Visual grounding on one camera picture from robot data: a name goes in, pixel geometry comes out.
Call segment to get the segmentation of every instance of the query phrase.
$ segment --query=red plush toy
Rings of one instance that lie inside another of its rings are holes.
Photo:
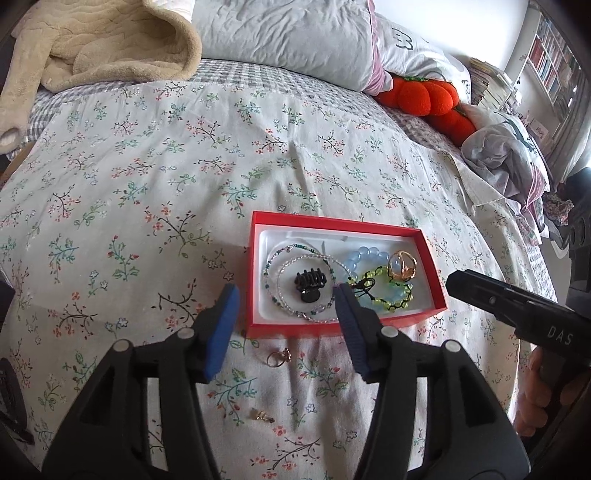
[[[451,138],[457,147],[461,147],[476,132],[472,122],[455,110],[460,98],[451,83],[396,75],[392,75],[392,79],[392,90],[375,96],[382,105],[400,108],[410,115],[427,117],[427,122]]]

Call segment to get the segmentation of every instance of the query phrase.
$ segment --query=earring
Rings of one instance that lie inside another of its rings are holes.
[[[256,415],[255,420],[262,420],[267,423],[275,423],[275,419],[273,417],[268,416],[267,412],[262,410]]]

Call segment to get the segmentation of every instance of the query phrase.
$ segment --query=finger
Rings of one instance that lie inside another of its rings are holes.
[[[525,420],[518,411],[515,415],[515,421],[513,422],[515,431],[522,437],[533,437],[535,434],[535,428],[525,424]]]
[[[591,378],[591,372],[585,372],[564,387],[560,393],[560,403],[564,406],[572,405],[589,383],[589,378]]]
[[[529,402],[525,395],[521,394],[517,401],[519,412],[526,425],[536,429],[542,428],[548,421],[548,415],[543,408]]]
[[[532,372],[539,372],[540,367],[542,366],[542,359],[544,356],[544,352],[541,347],[536,347],[533,352],[531,352],[530,358],[528,360],[528,368]]]
[[[525,396],[530,403],[546,408],[552,398],[552,389],[540,379],[537,371],[527,372]]]

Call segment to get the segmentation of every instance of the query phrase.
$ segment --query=jewelry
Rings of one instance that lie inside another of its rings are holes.
[[[357,264],[363,260],[378,260],[378,265],[385,265],[389,258],[388,252],[381,252],[376,247],[359,247],[358,250],[351,252],[343,263],[351,270],[352,278],[357,278]]]
[[[294,315],[298,318],[306,319],[309,322],[314,322],[314,323],[335,323],[335,322],[338,322],[339,321],[338,318],[332,318],[332,319],[327,319],[327,320],[318,320],[318,319],[314,318],[314,316],[316,314],[321,313],[333,306],[333,303],[335,302],[334,294],[331,296],[330,301],[327,304],[318,305],[311,312],[301,312],[299,310],[293,309],[285,301],[285,297],[283,296],[283,292],[281,291],[281,287],[279,286],[279,280],[280,280],[281,276],[285,272],[285,269],[287,267],[289,267],[290,265],[293,265],[294,263],[296,263],[300,260],[307,260],[309,258],[317,258],[318,260],[322,260],[322,261],[324,261],[324,263],[329,265],[330,279],[332,281],[331,291],[332,291],[332,287],[334,287],[336,284],[336,276],[335,276],[335,271],[332,267],[330,267],[329,262],[333,262],[333,263],[337,264],[338,266],[340,266],[347,273],[348,278],[351,279],[351,275],[352,275],[351,271],[347,267],[345,267],[345,265],[343,265],[340,261],[338,261],[334,257],[331,257],[330,255],[323,255],[323,254],[302,255],[300,257],[292,258],[291,260],[287,261],[286,263],[284,263],[281,266],[281,268],[279,269],[279,273],[277,274],[277,297],[278,298],[273,297],[272,300],[278,307],[284,309],[285,311],[291,313],[292,315]]]
[[[409,267],[405,262],[404,258],[407,258],[413,264]],[[393,265],[397,264],[399,272],[395,271]],[[388,260],[388,276],[395,281],[406,282],[414,278],[417,273],[417,259],[414,258],[410,253],[404,250],[398,250],[394,252]]]
[[[275,419],[267,415],[266,411],[261,410],[257,415],[255,420],[262,420],[267,423],[275,423]]]
[[[312,268],[309,272],[297,273],[294,280],[295,287],[300,292],[301,301],[305,303],[315,303],[320,298],[320,288],[326,285],[326,275],[320,269]]]
[[[281,306],[281,305],[279,305],[277,303],[277,298],[275,298],[275,296],[271,292],[271,286],[269,285],[269,269],[271,268],[271,264],[275,261],[275,259],[277,257],[279,257],[279,255],[281,255],[283,252],[289,253],[294,248],[298,248],[300,250],[305,250],[305,251],[310,252],[312,254],[320,254],[320,252],[315,248],[307,247],[302,244],[291,244],[291,245],[287,245],[286,247],[280,248],[279,250],[276,250],[271,255],[271,257],[267,260],[267,263],[265,264],[265,268],[262,271],[262,277],[263,277],[263,281],[265,284],[265,290],[267,292],[269,292],[269,295],[271,296],[271,300],[273,301],[273,303],[278,306]],[[324,261],[324,263],[330,267],[329,263],[326,260]]]
[[[384,275],[388,272],[386,267],[378,267],[375,270],[370,270],[363,274],[361,280],[349,281],[349,285],[353,289],[354,293],[356,294],[357,298],[361,298],[367,295],[374,305],[380,305],[385,310],[389,312],[396,311],[400,308],[405,309],[408,306],[408,303],[413,299],[413,285],[407,283],[399,283],[392,279],[388,282],[388,284],[401,287],[402,290],[399,294],[399,298],[389,297],[387,299],[380,299],[374,297],[369,291],[375,285],[375,277]]]
[[[275,365],[271,365],[269,363],[269,360],[272,357],[277,360],[277,362],[275,363]],[[269,354],[269,356],[267,357],[267,365],[269,367],[271,367],[271,368],[279,368],[285,362],[287,362],[287,363],[291,362],[291,352],[290,352],[290,350],[288,348],[284,348],[281,352],[280,351],[271,352]]]

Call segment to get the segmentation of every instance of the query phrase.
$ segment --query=gray checkered sheet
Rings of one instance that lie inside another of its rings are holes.
[[[252,63],[203,59],[199,71],[190,81],[214,82],[236,90],[242,87],[253,87],[284,92],[286,95],[338,108],[373,122],[381,122],[390,128],[393,127],[393,120],[395,125],[414,142],[434,150],[443,150],[455,158],[462,156],[459,149],[447,137],[435,131],[424,120],[399,110],[384,109],[363,93],[346,90],[299,73]],[[131,85],[133,85],[132,82],[101,82],[74,87],[57,94],[41,88],[37,93],[29,126],[21,146],[39,138],[62,104],[79,100],[93,93],[126,89]],[[12,159],[17,152],[18,150],[15,150],[8,157]],[[539,247],[527,247],[527,253],[540,291],[546,298],[555,300],[554,287]]]

